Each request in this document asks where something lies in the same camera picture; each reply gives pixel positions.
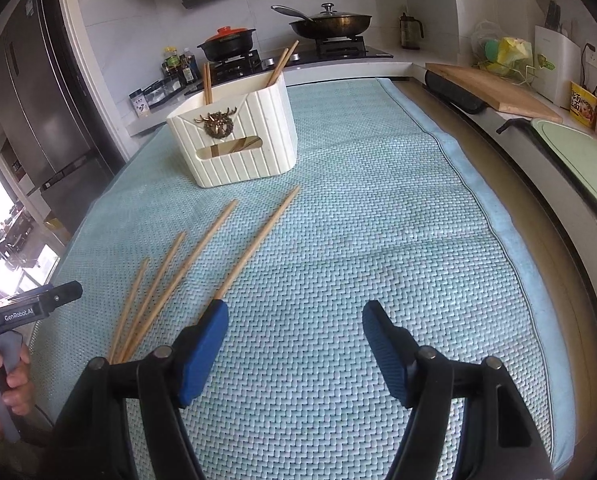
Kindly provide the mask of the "grey double door refrigerator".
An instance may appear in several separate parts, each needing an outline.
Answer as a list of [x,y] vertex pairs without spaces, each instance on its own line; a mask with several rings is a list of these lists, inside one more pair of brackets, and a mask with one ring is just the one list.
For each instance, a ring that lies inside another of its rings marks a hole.
[[0,126],[52,214],[75,233],[123,167],[50,0],[20,0],[0,35]]

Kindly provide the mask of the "yellow snack packet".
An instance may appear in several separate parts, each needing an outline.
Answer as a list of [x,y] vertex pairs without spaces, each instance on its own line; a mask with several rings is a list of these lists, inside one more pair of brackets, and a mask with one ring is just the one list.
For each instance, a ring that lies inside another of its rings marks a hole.
[[569,97],[569,114],[577,122],[592,129],[597,119],[597,97],[591,92],[571,82],[571,96]]

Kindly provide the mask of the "light blue woven table mat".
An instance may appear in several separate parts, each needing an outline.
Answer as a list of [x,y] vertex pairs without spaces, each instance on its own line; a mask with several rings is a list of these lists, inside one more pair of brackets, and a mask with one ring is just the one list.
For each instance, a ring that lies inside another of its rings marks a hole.
[[82,284],[82,298],[33,336],[40,407],[58,416],[87,362],[108,352],[142,261],[153,278],[177,236],[184,260],[236,204],[140,344],[148,352],[198,318],[285,205],[227,292],[227,337],[182,414],[207,478],[386,476],[408,412],[364,337],[370,300],[450,359],[501,359],[565,470],[576,416],[559,322],[507,209],[458,142],[384,79],[289,96],[298,160],[286,174],[200,188],[163,128],[91,206],[53,275]]

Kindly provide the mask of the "cream ribbed utensil holder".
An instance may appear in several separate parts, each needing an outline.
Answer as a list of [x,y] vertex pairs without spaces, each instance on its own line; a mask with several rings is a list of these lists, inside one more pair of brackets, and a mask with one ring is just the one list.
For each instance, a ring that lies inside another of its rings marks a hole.
[[213,102],[185,100],[167,124],[201,188],[280,176],[297,162],[297,132],[285,80],[257,74],[219,84]]

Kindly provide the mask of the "black gas stove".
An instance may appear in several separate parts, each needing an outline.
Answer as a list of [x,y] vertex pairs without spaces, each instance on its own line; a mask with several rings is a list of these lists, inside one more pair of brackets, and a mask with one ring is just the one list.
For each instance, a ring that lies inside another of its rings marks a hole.
[[[359,58],[394,58],[394,55],[367,46],[361,36],[351,39],[315,40],[298,46],[290,56],[288,66],[359,60]],[[260,56],[256,49],[251,49],[244,54],[232,55],[224,60],[210,62],[212,83],[223,84],[261,72],[272,72],[279,60],[279,55]]]

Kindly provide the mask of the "dark french press jug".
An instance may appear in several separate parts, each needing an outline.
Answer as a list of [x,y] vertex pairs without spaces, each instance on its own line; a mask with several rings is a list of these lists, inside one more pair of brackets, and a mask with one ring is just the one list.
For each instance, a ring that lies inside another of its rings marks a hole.
[[400,45],[405,50],[420,50],[424,39],[423,24],[417,18],[403,12],[400,17]]

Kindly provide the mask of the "white spice jar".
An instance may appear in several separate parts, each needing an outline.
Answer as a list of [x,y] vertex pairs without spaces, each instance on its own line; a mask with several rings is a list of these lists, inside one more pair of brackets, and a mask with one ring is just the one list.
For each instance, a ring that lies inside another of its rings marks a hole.
[[146,101],[146,96],[143,94],[141,89],[131,92],[129,94],[129,101],[139,118],[146,117],[151,114],[149,103]]

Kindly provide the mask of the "yellow green plastic bag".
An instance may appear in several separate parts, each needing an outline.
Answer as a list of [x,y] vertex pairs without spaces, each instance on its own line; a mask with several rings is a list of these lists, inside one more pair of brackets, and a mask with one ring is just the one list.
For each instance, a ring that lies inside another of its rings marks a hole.
[[485,59],[479,67],[501,77],[524,78],[527,68],[533,65],[533,46],[521,38],[488,39],[484,53]]

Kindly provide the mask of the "wooden chopstick in holder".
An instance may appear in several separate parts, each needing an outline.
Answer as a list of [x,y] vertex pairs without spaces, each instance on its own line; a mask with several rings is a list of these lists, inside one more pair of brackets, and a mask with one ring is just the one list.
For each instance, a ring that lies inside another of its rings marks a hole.
[[288,63],[290,62],[290,59],[292,58],[292,55],[294,54],[298,45],[299,45],[299,41],[295,40],[288,48],[286,48],[283,51],[280,61],[277,62],[276,68],[274,69],[270,78],[268,79],[268,82],[267,82],[268,87],[273,86],[277,82],[277,80],[279,79],[283,70],[285,69],[285,66],[288,65]]

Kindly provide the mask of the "light green cutting board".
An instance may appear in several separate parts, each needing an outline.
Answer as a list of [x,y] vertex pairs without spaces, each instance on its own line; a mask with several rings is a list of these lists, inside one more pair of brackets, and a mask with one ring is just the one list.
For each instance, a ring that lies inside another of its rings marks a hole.
[[545,119],[532,119],[530,125],[597,205],[597,138]]

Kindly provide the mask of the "white knife block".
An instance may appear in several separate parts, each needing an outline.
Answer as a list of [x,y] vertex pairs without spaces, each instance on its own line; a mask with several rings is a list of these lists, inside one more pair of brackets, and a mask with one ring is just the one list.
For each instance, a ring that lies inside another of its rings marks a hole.
[[569,107],[571,83],[579,83],[581,50],[560,29],[561,8],[549,1],[545,24],[535,27],[533,88],[558,107]]

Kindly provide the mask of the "sauce bottles group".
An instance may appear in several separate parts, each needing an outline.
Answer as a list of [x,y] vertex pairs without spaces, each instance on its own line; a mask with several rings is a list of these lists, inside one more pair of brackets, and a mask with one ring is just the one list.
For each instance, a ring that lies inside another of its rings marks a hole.
[[184,53],[180,54],[176,47],[166,47],[163,55],[162,70],[164,74],[176,77],[182,87],[195,84],[196,81],[201,79],[195,57],[189,53],[189,50],[185,50]]

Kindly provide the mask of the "clear spice container rack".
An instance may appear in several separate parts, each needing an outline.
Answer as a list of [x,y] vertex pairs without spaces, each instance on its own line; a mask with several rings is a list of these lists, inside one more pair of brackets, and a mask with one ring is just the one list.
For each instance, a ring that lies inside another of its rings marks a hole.
[[142,90],[149,108],[155,108],[167,102],[174,94],[182,89],[181,82],[176,77],[168,77],[154,81]]

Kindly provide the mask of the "wooden cutting board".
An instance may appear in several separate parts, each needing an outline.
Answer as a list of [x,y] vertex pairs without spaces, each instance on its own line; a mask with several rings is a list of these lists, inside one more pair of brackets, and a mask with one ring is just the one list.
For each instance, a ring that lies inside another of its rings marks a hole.
[[540,102],[531,92],[486,70],[458,65],[426,63],[425,68],[473,94],[500,113],[551,120],[563,118]]

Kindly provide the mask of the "wooden chopstick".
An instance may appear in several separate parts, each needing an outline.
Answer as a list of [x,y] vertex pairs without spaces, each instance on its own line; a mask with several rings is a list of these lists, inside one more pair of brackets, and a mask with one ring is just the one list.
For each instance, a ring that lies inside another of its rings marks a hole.
[[220,286],[216,289],[216,292],[214,292],[212,300],[225,299],[225,296],[227,295],[229,289],[232,287],[233,283],[241,275],[241,273],[245,269],[245,266],[247,266],[248,263],[251,261],[251,258],[254,257],[256,252],[258,252],[260,246],[264,244],[264,241],[266,240],[268,235],[280,221],[285,211],[287,211],[289,206],[292,205],[293,200],[295,200],[299,192],[300,186],[297,185],[295,186],[295,188],[292,188],[288,195],[286,195],[285,199],[282,200],[282,203],[270,215],[266,223],[260,228],[255,237],[252,239],[251,243],[248,244],[248,247],[246,247],[244,252],[242,252],[242,255],[240,255],[239,259],[236,260],[236,263],[234,263],[234,266],[232,267],[230,272],[227,274]]
[[203,96],[205,105],[212,104],[212,81],[210,80],[210,63],[208,62],[203,65]]
[[184,262],[181,264],[179,270],[165,288],[163,295],[155,302],[153,309],[148,313],[148,315],[141,316],[138,326],[130,331],[129,341],[126,342],[122,353],[120,353],[120,361],[128,362],[131,356],[134,355],[143,339],[146,338],[146,335],[149,333],[149,330],[156,319],[165,309],[167,302],[170,298],[172,298],[174,292],[176,292],[179,284],[186,277],[196,260],[199,259],[199,256],[202,254],[206,246],[210,244],[210,241],[214,235],[219,231],[221,226],[225,224],[230,214],[233,213],[233,210],[236,209],[237,204],[237,200],[231,200],[231,202],[228,203],[227,207],[221,212],[220,216],[212,224],[210,229],[203,236],[202,240],[199,241],[199,244],[195,246],[192,252],[190,252],[190,255],[188,255],[186,260],[184,260]]
[[280,61],[277,62],[276,68],[274,69],[270,78],[268,79],[268,82],[267,82],[268,87],[273,86],[277,82],[277,80],[279,79],[283,70],[285,69],[285,66],[288,65],[288,63],[290,62],[290,59],[292,58],[292,55],[294,54],[298,45],[299,45],[299,41],[295,40],[288,48],[286,48],[283,51]]
[[124,302],[123,309],[120,311],[120,317],[118,318],[116,328],[114,330],[114,335],[113,335],[112,342],[110,345],[110,350],[108,350],[108,362],[110,362],[110,363],[114,362],[114,356],[115,356],[116,350],[118,348],[118,345],[120,344],[120,336],[123,335],[123,331],[124,331],[124,328],[125,328],[125,325],[127,322],[129,312],[130,312],[132,306],[134,305],[134,302],[135,302],[137,294],[138,294],[139,287],[142,282],[142,278],[144,276],[144,273],[146,273],[146,269],[148,268],[149,262],[150,262],[149,257],[146,257],[142,260],[142,262],[139,266],[137,275],[129,289],[128,295]]
[[204,65],[204,96],[206,105],[213,104],[212,68],[208,62]]
[[117,354],[117,359],[116,359],[117,363],[120,363],[123,361],[125,352],[129,349],[129,344],[131,343],[131,339],[134,338],[135,332],[138,330],[139,324],[142,321],[143,316],[146,314],[146,310],[148,310],[148,307],[152,301],[152,298],[156,292],[157,287],[160,286],[161,280],[162,280],[162,278],[164,278],[164,275],[169,268],[169,264],[172,262],[172,259],[175,257],[176,252],[178,252],[178,248],[180,247],[180,245],[184,241],[184,237],[186,237],[186,236],[187,236],[186,232],[184,232],[184,231],[180,232],[178,234],[178,236],[175,238],[174,242],[172,243],[172,247],[170,247],[169,252],[167,252],[166,257],[164,258],[160,268],[158,269],[152,284],[146,291],[146,296],[143,297],[143,300],[139,306],[139,309],[135,315],[135,318],[129,327],[126,340],[123,343],[122,348],[120,348],[120,352],[118,352],[118,354]]

